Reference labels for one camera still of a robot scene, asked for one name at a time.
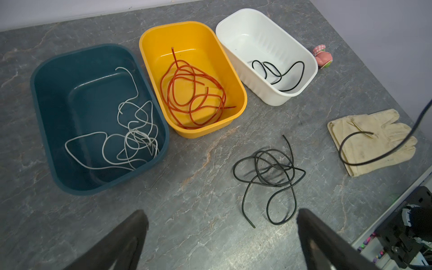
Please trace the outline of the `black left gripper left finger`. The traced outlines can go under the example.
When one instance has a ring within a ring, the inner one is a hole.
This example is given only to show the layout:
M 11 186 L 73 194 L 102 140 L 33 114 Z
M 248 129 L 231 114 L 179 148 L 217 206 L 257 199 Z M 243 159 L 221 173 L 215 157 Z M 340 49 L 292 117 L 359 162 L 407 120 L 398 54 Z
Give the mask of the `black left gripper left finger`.
M 67 270 L 135 270 L 149 229 L 142 209 L 134 211 Z

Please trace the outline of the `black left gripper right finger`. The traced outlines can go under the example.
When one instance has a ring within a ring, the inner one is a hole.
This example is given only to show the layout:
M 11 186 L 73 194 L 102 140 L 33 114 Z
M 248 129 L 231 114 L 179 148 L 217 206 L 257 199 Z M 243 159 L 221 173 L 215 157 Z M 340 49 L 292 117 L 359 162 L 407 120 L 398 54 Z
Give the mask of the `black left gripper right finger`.
M 309 270 L 377 269 L 309 209 L 299 209 L 297 225 Z

